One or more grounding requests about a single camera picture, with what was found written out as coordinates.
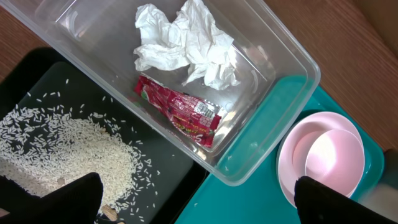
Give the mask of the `rice grains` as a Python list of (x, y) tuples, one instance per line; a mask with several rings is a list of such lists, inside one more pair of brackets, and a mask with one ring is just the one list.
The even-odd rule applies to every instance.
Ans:
[(33, 105), (16, 104), (1, 119), (1, 176), (44, 196), (90, 172), (103, 183), (99, 215), (149, 221), (155, 203), (139, 201), (154, 190), (157, 171), (138, 139), (125, 140), (126, 120), (49, 105), (50, 93)]

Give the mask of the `pink bowl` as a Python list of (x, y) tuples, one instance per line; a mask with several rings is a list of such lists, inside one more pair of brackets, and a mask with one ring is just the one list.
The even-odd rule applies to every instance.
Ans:
[(362, 142), (351, 132), (332, 129), (321, 134), (311, 145), (305, 175), (350, 197), (363, 176), (365, 165)]

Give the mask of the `pink plate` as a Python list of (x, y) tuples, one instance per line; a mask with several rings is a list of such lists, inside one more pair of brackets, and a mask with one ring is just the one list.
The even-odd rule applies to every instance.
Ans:
[(301, 119), (284, 137), (277, 153), (277, 177), (282, 193), (292, 206), (295, 206), (295, 183), (306, 176), (305, 161), (311, 145), (317, 137), (332, 129), (349, 131), (362, 142), (359, 131), (348, 118), (329, 111)]

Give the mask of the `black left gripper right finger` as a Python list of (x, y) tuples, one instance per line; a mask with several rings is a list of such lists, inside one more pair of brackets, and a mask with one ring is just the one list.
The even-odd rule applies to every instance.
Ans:
[(395, 224), (308, 176), (296, 181), (294, 192), (301, 224)]

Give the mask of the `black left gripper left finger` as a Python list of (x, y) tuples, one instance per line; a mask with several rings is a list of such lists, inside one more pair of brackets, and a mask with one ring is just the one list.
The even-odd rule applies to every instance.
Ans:
[(93, 223), (103, 196), (96, 172), (43, 197), (1, 177), (1, 223)]

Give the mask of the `red snack wrapper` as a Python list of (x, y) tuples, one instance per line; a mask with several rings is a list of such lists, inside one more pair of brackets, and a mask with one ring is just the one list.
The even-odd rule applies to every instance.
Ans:
[(156, 107), (181, 133), (211, 148), (221, 108), (207, 100), (167, 88), (141, 74), (134, 91)]

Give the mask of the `white napkin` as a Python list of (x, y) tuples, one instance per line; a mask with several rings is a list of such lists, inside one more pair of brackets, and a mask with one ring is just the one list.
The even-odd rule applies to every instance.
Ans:
[(141, 46), (134, 49), (136, 70), (188, 67), (185, 84), (202, 78), (215, 90), (238, 86), (228, 53), (234, 39), (217, 28), (203, 1), (186, 1), (176, 15), (170, 22), (153, 4), (137, 8), (135, 27), (140, 30)]

